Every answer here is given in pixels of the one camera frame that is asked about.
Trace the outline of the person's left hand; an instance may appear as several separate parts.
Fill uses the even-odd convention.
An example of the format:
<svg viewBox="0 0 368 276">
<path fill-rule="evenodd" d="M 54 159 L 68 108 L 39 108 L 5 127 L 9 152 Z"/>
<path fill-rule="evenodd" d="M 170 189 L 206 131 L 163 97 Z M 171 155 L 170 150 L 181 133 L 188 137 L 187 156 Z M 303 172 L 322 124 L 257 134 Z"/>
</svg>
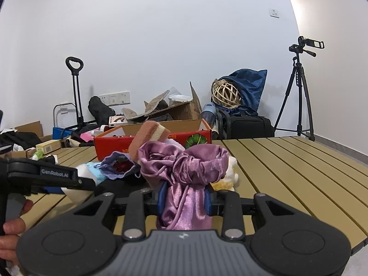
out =
<svg viewBox="0 0 368 276">
<path fill-rule="evenodd" d="M 1 259 L 11 262 L 12 265 L 19 263 L 16 255 L 16 246 L 19 240 L 19 235 L 26 230 L 25 221 L 18 217 L 3 225 L 4 235 L 0 239 Z"/>
</svg>

